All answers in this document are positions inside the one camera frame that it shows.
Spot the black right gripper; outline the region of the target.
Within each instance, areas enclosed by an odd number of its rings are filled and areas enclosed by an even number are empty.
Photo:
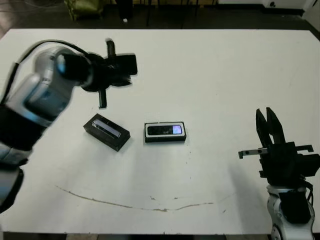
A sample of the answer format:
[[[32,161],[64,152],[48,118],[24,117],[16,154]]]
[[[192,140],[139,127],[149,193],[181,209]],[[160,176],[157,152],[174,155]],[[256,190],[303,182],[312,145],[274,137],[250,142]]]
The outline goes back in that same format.
[[[266,108],[266,116],[259,108],[256,110],[256,131],[263,148],[242,150],[238,156],[242,159],[259,155],[260,177],[266,178],[272,186],[299,186],[305,178],[315,175],[314,149],[311,145],[285,143],[283,127],[270,107]]]

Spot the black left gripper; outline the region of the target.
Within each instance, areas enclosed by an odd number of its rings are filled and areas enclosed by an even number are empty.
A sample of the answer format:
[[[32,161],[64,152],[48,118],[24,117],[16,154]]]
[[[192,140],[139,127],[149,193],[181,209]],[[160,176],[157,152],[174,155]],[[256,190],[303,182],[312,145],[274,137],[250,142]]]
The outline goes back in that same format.
[[[90,61],[90,65],[92,68],[92,78],[91,82],[87,85],[82,86],[82,88],[90,93],[98,93],[99,108],[105,109],[107,107],[106,89],[110,86],[109,80],[107,78],[106,59],[92,52],[88,53],[86,57]],[[136,75],[136,72],[116,71],[113,74],[114,80],[112,81],[112,86],[129,86],[132,84],[131,77]]]

